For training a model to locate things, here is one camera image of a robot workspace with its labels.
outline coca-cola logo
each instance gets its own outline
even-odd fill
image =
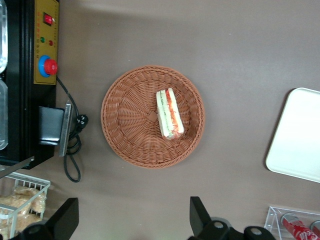
[[[303,231],[299,234],[301,240],[317,240],[319,239],[312,231]]]

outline black plug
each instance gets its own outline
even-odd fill
[[[81,114],[76,118],[76,128],[79,129],[79,132],[87,126],[88,121],[89,118],[85,114]]]

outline bread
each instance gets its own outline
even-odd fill
[[[22,232],[30,224],[40,222],[42,219],[35,214],[19,214],[16,221],[15,230]]]
[[[6,224],[0,224],[0,234],[2,235],[3,240],[8,240],[10,236],[9,226]]]
[[[0,204],[4,204],[7,206],[19,208],[23,205],[26,201],[30,199],[30,196],[24,195],[13,195],[13,196],[1,196],[0,197]],[[24,208],[21,209],[19,212],[20,214],[27,214],[30,211],[31,203],[28,203]],[[8,214],[8,210],[4,210],[3,214]]]
[[[39,193],[39,190],[36,188],[26,187],[26,186],[17,186],[14,189],[16,195],[23,195],[33,197]],[[36,197],[32,204],[31,209],[37,213],[43,213],[46,209],[46,194],[42,192],[38,197]]]

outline clear plastic stand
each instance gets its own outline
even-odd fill
[[[308,228],[313,222],[320,220],[320,213],[270,206],[264,228],[278,240],[294,239],[294,237],[282,225],[280,220],[281,217],[287,213],[295,214]]]

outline coca-cola can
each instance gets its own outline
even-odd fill
[[[320,220],[315,221],[311,224],[310,229],[320,238]]]
[[[304,223],[293,213],[286,213],[281,217],[282,225],[294,236],[296,240],[319,240],[320,238],[311,231]]]

